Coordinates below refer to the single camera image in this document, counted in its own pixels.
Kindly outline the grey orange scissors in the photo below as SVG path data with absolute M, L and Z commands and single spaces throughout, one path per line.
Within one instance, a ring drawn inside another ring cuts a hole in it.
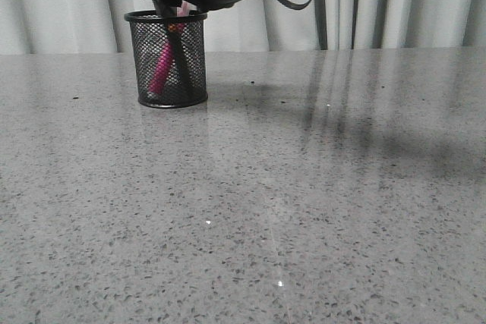
M 191 86 L 191 78 L 188 69 L 188 63 L 186 61 L 185 52 L 183 48 L 181 34 L 184 30 L 185 24 L 175 23 L 168 24 L 168 39 L 173 47 L 173 52 L 175 56 L 175 64 L 178 69 L 178 76 L 180 81 L 180 88 L 186 93 L 189 99 L 193 97 L 193 91 Z

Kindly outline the pink highlighter pen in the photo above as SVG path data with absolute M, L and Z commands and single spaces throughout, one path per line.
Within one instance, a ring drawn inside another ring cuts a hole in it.
M 158 63 L 148 87 L 148 96 L 150 98 L 158 99 L 163 95 L 163 90 L 175 58 L 175 42 L 179 40 L 180 33 L 184 28 L 184 24 L 169 24 L 167 26 L 167 39 L 163 43 Z

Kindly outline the black mesh pen cup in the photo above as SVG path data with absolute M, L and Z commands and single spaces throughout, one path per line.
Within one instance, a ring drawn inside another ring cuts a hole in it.
M 137 77 L 138 102 L 158 109 L 174 109 L 197 105 L 208 98 L 204 49 L 204 21 L 207 14 L 190 11 L 185 17 L 159 17 L 154 10 L 134 11 L 125 15 L 131 31 L 132 49 Z M 186 96 L 178 76 L 175 59 L 169 78 L 158 99 L 148 96 L 148 87 L 167 39 L 167 25 L 181 23 L 183 48 L 191 78 L 192 99 Z

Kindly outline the grey curtain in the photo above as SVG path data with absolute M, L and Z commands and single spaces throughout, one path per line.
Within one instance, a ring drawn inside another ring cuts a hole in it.
M 209 52 L 483 46 L 485 0 L 244 0 L 209 14 Z M 147 0 L 1 0 L 1 52 L 131 50 L 124 16 Z

